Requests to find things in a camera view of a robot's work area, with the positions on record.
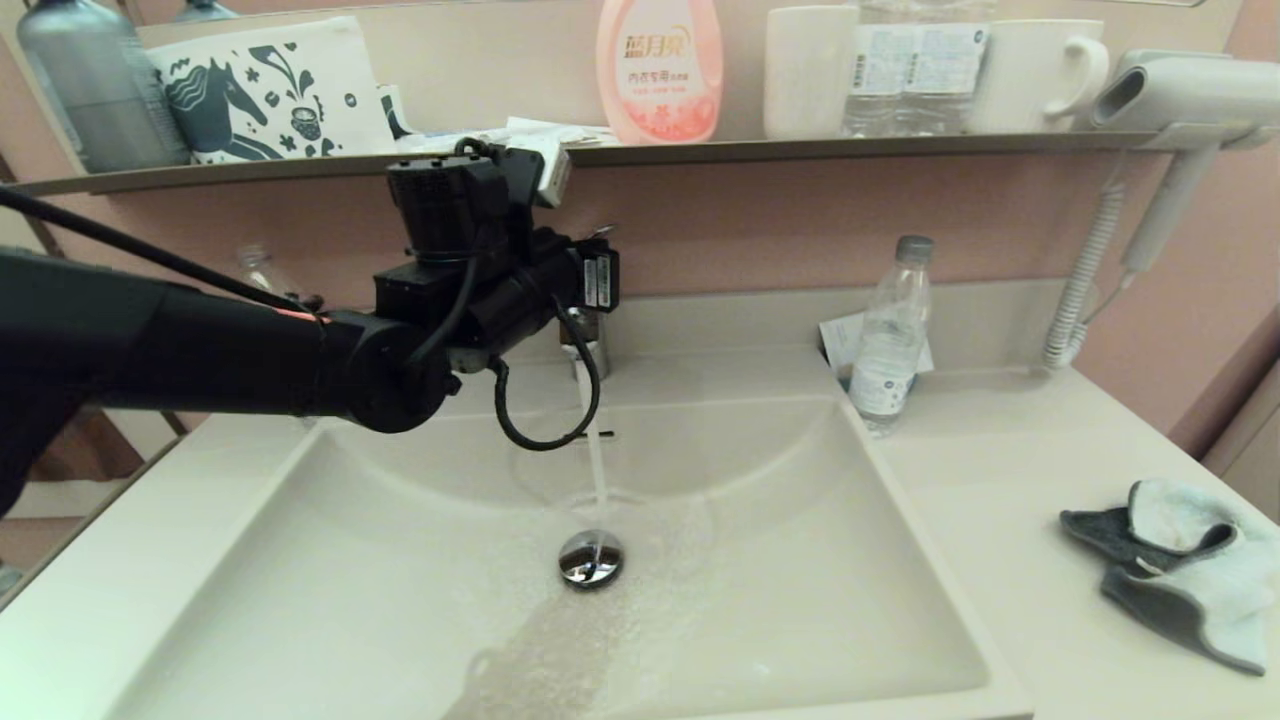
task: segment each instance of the cable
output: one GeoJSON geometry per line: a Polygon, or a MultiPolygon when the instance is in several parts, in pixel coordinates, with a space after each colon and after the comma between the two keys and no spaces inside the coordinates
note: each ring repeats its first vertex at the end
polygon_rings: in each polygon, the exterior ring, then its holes
{"type": "Polygon", "coordinates": [[[493,152],[493,147],[488,142],[474,137],[463,137],[453,143],[453,154],[467,155],[467,147],[472,149],[476,155],[484,155],[486,158],[490,152],[493,152]]]}
{"type": "Polygon", "coordinates": [[[475,290],[479,268],[479,255],[471,255],[471,258],[467,258],[467,269],[462,274],[462,286],[458,288],[458,295],[453,300],[453,307],[451,307],[449,314],[444,316],[444,322],[442,322],[440,325],[435,328],[430,336],[428,336],[422,345],[413,350],[413,352],[408,356],[408,360],[404,361],[406,366],[410,369],[424,368],[424,363],[428,356],[431,355],[444,338],[458,327],[458,320],[462,319],[462,313],[466,311],[467,302],[471,300],[471,291],[475,290]]]}
{"type": "Polygon", "coordinates": [[[168,268],[175,273],[227,291],[232,295],[237,295],[246,300],[252,300],[253,302],[260,302],[279,310],[293,310],[312,314],[311,310],[303,307],[298,302],[273,295],[251,284],[242,283],[236,278],[210,270],[204,265],[198,265],[186,258],[161,250],[110,225],[104,225],[102,223],[91,220],[84,215],[64,210],[56,205],[45,202],[44,200],[36,200],[35,197],[23,195],[22,192],[4,186],[0,186],[0,206],[10,208],[24,215],[67,228],[90,240],[128,252],[129,255],[142,258],[143,260],[150,260],[161,268],[168,268]]]}
{"type": "Polygon", "coordinates": [[[570,338],[573,340],[573,347],[577,348],[582,364],[586,365],[586,374],[591,379],[591,404],[588,406],[586,414],[582,415],[582,421],[564,437],[550,442],[539,442],[530,439],[516,429],[516,425],[511,421],[511,414],[507,411],[507,379],[511,374],[511,368],[500,357],[494,357],[493,363],[489,364],[489,369],[498,375],[498,380],[493,386],[493,405],[498,415],[498,424],[502,425],[502,432],[511,442],[534,452],[559,450],[577,439],[579,436],[586,432],[591,421],[595,420],[595,411],[600,407],[600,372],[595,366],[595,359],[591,357],[591,350],[586,346],[586,340],[582,338],[582,331],[579,329],[577,324],[568,316],[568,313],[564,311],[564,306],[559,299],[556,299],[556,316],[564,325],[570,338]]]}
{"type": "MultiPolygon", "coordinates": [[[[1050,325],[1048,337],[1044,340],[1042,361],[1051,370],[1060,370],[1069,366],[1075,360],[1075,356],[1079,355],[1080,348],[1084,347],[1084,338],[1088,334],[1088,322],[1080,323],[1079,319],[1084,311],[1089,290],[1093,287],[1093,278],[1097,277],[1102,259],[1106,256],[1107,249],[1111,246],[1111,240],[1115,237],[1116,227],[1120,224],[1120,213],[1124,210],[1125,187],[1119,178],[1124,163],[1125,154],[1121,152],[1116,159],[1115,167],[1111,169],[1110,177],[1107,177],[1107,181],[1102,186],[1098,209],[1093,215],[1093,227],[1089,228],[1089,238],[1085,241],[1080,256],[1075,259],[1071,275],[1066,279],[1066,288],[1062,290],[1062,299],[1059,300],[1053,324],[1050,325]]],[[[1088,320],[1092,320],[1094,316],[1097,316],[1097,313],[1089,315],[1088,320]]]]}

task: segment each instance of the mug handle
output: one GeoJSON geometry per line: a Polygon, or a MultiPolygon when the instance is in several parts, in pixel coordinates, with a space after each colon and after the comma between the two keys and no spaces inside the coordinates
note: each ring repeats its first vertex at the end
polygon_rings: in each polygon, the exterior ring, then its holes
{"type": "Polygon", "coordinates": [[[1069,100],[1055,100],[1044,105],[1044,114],[1050,118],[1061,118],[1083,110],[1085,105],[1093,102],[1102,87],[1107,82],[1107,73],[1111,69],[1111,55],[1107,46],[1091,37],[1073,36],[1066,41],[1064,49],[1068,58],[1084,56],[1084,81],[1069,100]]]}

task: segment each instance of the black cable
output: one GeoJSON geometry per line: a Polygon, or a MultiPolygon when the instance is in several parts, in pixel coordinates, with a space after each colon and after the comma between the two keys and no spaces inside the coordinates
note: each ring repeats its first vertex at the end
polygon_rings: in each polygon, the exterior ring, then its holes
{"type": "Polygon", "coordinates": [[[453,300],[453,307],[444,316],[444,322],[404,361],[410,370],[424,368],[426,357],[458,327],[458,320],[462,319],[462,313],[466,311],[467,302],[471,300],[471,291],[475,290],[477,274],[480,274],[480,256],[471,255],[467,258],[467,269],[462,273],[462,287],[458,288],[458,296],[453,300]]]}
{"type": "Polygon", "coordinates": [[[453,143],[453,154],[467,155],[467,147],[474,150],[476,155],[484,155],[485,158],[493,152],[493,146],[488,142],[474,137],[463,137],[453,143]]]}
{"type": "Polygon", "coordinates": [[[32,218],[45,220],[46,223],[67,228],[90,240],[109,245],[116,250],[128,252],[129,255],[142,258],[143,260],[150,260],[161,268],[168,268],[175,273],[187,275],[188,278],[200,281],[219,290],[224,290],[246,300],[252,300],[253,302],[260,302],[279,310],[294,310],[311,314],[311,310],[303,307],[298,302],[273,295],[251,284],[242,283],[236,278],[210,270],[204,265],[192,263],[191,260],[174,255],[168,250],[160,250],[154,245],[123,233],[110,225],[104,225],[102,223],[91,220],[84,215],[64,210],[56,205],[23,195],[22,192],[4,186],[0,186],[0,206],[10,208],[24,215],[31,215],[32,218]]]}
{"type": "Polygon", "coordinates": [[[507,411],[507,379],[511,375],[511,368],[500,357],[494,357],[489,365],[489,369],[498,375],[498,380],[493,386],[493,406],[494,413],[498,415],[498,424],[502,425],[502,432],[511,442],[534,452],[559,450],[577,439],[591,424],[591,420],[595,420],[595,411],[600,407],[600,370],[595,366],[595,359],[591,357],[591,350],[586,346],[586,340],[582,338],[582,331],[568,316],[568,313],[564,311],[564,306],[558,299],[556,299],[556,316],[559,318],[564,329],[568,331],[570,338],[573,340],[573,347],[577,348],[582,364],[586,365],[586,375],[591,378],[591,404],[588,406],[582,421],[570,430],[568,434],[559,439],[540,442],[530,439],[516,429],[516,425],[511,421],[511,413],[507,411]]]}

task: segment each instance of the white hair dryer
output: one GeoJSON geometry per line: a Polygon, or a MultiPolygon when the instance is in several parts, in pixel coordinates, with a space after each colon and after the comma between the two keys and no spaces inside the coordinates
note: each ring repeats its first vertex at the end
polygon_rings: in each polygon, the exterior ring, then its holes
{"type": "Polygon", "coordinates": [[[1219,150],[1256,147],[1280,135],[1280,64],[1204,53],[1132,50],[1120,58],[1115,79],[1093,108],[1092,122],[1097,129],[1158,133],[1142,149],[1172,150],[1176,155],[1129,240],[1120,284],[1082,322],[1093,278],[1124,206],[1123,183],[1107,181],[1103,187],[1089,238],[1044,340],[1043,361],[1051,369],[1070,365],[1084,346],[1089,323],[1138,273],[1151,269],[1219,150]]]}
{"type": "Polygon", "coordinates": [[[1280,64],[1134,50],[1098,97],[1093,126],[1158,132],[1143,147],[1178,151],[1124,254],[1125,268],[1148,270],[1217,151],[1256,147],[1280,135],[1280,64]]]}

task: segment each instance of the faucet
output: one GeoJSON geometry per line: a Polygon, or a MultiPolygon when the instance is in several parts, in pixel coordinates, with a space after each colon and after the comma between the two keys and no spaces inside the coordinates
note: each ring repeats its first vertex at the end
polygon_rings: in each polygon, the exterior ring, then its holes
{"type": "MultiPolygon", "coordinates": [[[[586,341],[586,348],[591,352],[591,359],[595,360],[595,369],[599,372],[600,379],[609,377],[609,356],[604,351],[604,314],[590,307],[570,307],[568,318],[582,333],[582,340],[586,341]]],[[[577,364],[577,347],[573,346],[573,340],[563,325],[561,325],[561,350],[573,364],[573,377],[577,378],[580,366],[577,364]]]]}

